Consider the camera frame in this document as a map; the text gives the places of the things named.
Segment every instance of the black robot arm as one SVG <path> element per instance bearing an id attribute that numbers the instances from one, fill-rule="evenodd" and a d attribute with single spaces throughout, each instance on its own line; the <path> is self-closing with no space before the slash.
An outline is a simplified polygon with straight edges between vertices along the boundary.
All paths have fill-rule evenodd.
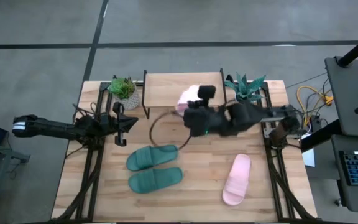
<path id="1" fill-rule="evenodd" d="M 190 128 L 190 136 L 204 136 L 207 133 L 216 133 L 220 136 L 237 136 L 239 132 L 247 131 L 253 125 L 260 122 L 274 122 L 285 120 L 293 125 L 291 129 L 298 129 L 299 122 L 296 119 L 296 109 L 291 105 L 273 108 L 261 108 L 247 100 L 241 103 L 223 104 L 217 110 L 208 106 L 211 92 L 214 86 L 201 86 L 198 97 L 201 101 L 188 102 L 183 121 Z"/>
<path id="2" fill-rule="evenodd" d="M 122 134 L 128 133 L 138 118 L 125 116 L 124 107 L 118 102 L 115 102 L 113 111 L 117 114 L 117 118 L 108 113 L 95 117 L 87 114 L 77 118 L 74 124 L 49 121 L 36 115 L 20 116 L 14 118 L 12 133 L 20 138 L 43 135 L 77 140 L 82 145 L 89 145 L 97 138 L 118 133 L 116 144 L 125 146 L 126 141 L 122 138 Z"/>

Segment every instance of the pink slide sandal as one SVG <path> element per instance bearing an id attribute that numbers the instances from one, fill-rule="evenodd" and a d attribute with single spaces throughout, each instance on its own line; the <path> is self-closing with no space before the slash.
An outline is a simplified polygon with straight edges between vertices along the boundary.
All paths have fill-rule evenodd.
<path id="1" fill-rule="evenodd" d="M 242 202 L 248 188 L 250 168 L 251 159 L 245 154 L 238 154 L 223 188 L 222 198 L 226 204 L 238 205 Z"/>

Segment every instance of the floor tile line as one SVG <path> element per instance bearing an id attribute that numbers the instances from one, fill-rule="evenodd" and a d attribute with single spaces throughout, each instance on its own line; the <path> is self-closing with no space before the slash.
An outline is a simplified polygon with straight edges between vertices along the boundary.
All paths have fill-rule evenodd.
<path id="1" fill-rule="evenodd" d="M 94 57 L 96 55 L 96 50 L 98 48 L 97 44 L 99 43 L 100 34 L 102 32 L 104 17 L 106 15 L 108 4 L 109 4 L 109 0 L 103 0 L 102 7 L 99 13 L 98 25 L 96 26 L 96 30 L 94 32 L 92 47 L 89 52 L 88 61 L 86 62 L 85 72 L 82 81 L 88 81 L 90 79 Z"/>
<path id="2" fill-rule="evenodd" d="M 97 49 L 141 49 L 159 47 L 296 47 L 358 44 L 358 40 L 98 43 L 100 34 L 101 27 L 100 29 L 96 29 L 95 36 L 91 44 L 0 44 L 0 49 L 85 49 L 92 48 L 94 46 Z"/>

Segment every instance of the succulent plant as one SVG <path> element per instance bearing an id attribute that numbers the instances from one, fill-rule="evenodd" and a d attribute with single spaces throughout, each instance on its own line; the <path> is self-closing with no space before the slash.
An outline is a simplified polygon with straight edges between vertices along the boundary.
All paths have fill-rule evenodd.
<path id="1" fill-rule="evenodd" d="M 113 76 L 109 91 L 120 99 L 128 99 L 135 92 L 136 85 L 130 77 L 117 78 Z"/>
<path id="2" fill-rule="evenodd" d="M 249 100 L 250 102 L 257 101 L 262 98 L 261 95 L 255 94 L 255 92 L 262 86 L 264 83 L 266 75 L 255 79 L 250 84 L 247 84 L 247 75 L 241 78 L 237 73 L 237 83 L 233 83 L 230 80 L 224 81 L 224 85 L 232 88 L 236 92 L 237 101 Z"/>

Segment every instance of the potted plant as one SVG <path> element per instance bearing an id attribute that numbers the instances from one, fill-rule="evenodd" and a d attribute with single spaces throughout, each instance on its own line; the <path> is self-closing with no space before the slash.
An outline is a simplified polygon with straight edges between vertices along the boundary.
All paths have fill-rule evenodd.
<path id="1" fill-rule="evenodd" d="M 228 77 L 229 80 L 224 81 L 224 85 L 232 88 L 235 92 L 235 98 L 238 102 L 249 100 L 250 102 L 257 101 L 262 98 L 261 95 L 256 94 L 255 92 L 262 86 L 264 83 L 266 75 L 255 79 L 250 84 L 247 84 L 247 76 L 244 75 L 242 78 L 237 73 L 237 83 L 234 83 L 231 77 Z"/>
<path id="2" fill-rule="evenodd" d="M 113 94 L 116 102 L 122 103 L 125 110 L 131 110 L 140 103 L 140 96 L 136 90 L 136 85 L 130 77 L 117 78 L 113 76 L 109 91 Z"/>

